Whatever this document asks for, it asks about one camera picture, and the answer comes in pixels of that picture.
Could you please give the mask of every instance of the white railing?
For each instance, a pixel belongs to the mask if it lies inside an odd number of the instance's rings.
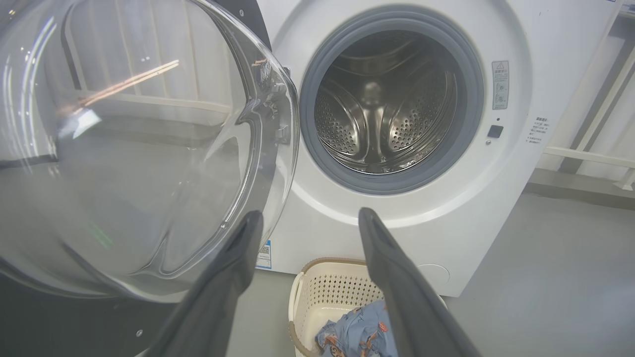
[[[615,165],[626,167],[628,170],[622,177],[622,179],[615,183],[615,185],[623,190],[632,191],[632,184],[635,182],[635,161],[624,158],[616,158],[612,156],[597,154],[594,152],[584,151],[584,149],[588,146],[591,138],[597,136],[598,132],[601,130],[600,123],[602,122],[604,116],[608,112],[611,104],[616,99],[620,88],[624,85],[624,82],[628,78],[629,72],[635,65],[635,48],[631,51],[631,54],[628,56],[627,60],[624,63],[621,71],[619,72],[615,82],[611,86],[604,102],[599,108],[598,113],[595,115],[593,120],[591,121],[588,129],[584,133],[582,140],[574,149],[564,148],[564,147],[553,147],[548,146],[545,148],[544,153],[555,156],[564,156],[566,158],[572,159],[580,159],[584,161],[593,161],[597,163],[604,163],[608,165]]]

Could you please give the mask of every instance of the stainless steel drum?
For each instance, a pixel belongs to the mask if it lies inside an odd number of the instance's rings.
[[[449,54],[414,32],[393,30],[348,47],[324,76],[315,125],[327,151],[364,173],[405,170],[432,153],[455,115]]]

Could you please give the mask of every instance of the washing machine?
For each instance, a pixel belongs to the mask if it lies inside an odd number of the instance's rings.
[[[259,1],[300,92],[271,269],[362,259],[373,208],[459,296],[617,15],[611,1]]]
[[[370,207],[458,296],[619,2],[3,4],[3,273],[173,302],[249,211],[297,273]]]

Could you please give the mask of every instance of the gray rubber gasket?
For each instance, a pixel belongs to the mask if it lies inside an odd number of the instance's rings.
[[[457,111],[439,146],[407,170],[384,175],[354,171],[336,161],[324,148],[315,127],[315,101],[326,70],[355,41],[386,30],[421,33],[443,45],[454,57],[457,71]],[[337,29],[313,56],[300,91],[300,129],[317,165],[334,181],[368,194],[411,191],[436,179],[463,155],[483,114],[485,89],[479,60],[467,38],[447,19],[422,8],[388,6],[371,10]]]

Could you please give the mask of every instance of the basket handle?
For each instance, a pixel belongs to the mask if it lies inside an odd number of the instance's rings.
[[[291,286],[291,294],[289,295],[289,321],[293,321],[295,317],[295,310],[298,308],[298,294],[302,287],[303,272],[295,276],[293,285]]]

